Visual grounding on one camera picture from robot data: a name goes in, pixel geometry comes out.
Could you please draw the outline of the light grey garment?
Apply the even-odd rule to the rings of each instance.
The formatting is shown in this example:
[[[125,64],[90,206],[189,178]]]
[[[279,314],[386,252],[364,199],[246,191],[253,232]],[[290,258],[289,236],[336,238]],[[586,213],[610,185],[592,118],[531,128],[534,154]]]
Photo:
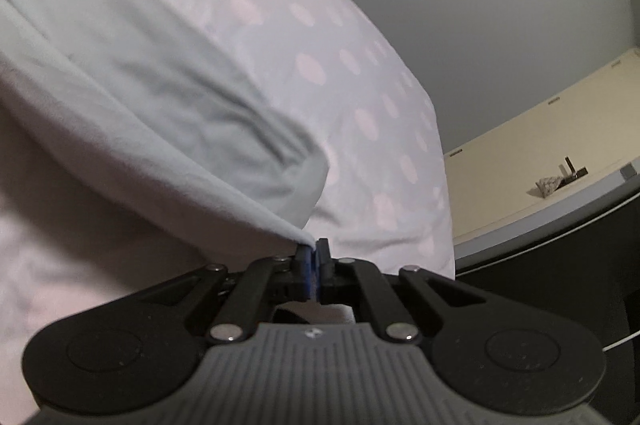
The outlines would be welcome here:
[[[311,243],[322,150],[160,0],[1,0],[1,100],[70,174],[191,245]]]

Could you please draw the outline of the cream door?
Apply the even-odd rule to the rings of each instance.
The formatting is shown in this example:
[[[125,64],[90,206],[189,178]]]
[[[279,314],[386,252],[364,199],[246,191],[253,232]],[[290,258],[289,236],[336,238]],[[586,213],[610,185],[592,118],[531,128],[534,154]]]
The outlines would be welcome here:
[[[576,170],[588,175],[563,186]],[[446,156],[454,256],[465,268],[570,226],[639,182],[639,52]]]

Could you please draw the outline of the polka dot bed sheet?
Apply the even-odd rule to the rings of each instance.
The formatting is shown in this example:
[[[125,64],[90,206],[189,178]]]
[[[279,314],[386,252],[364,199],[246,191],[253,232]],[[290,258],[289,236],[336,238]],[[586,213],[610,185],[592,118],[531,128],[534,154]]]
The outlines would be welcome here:
[[[1,419],[48,323],[327,237],[452,277],[435,109],[352,0],[1,0]]]

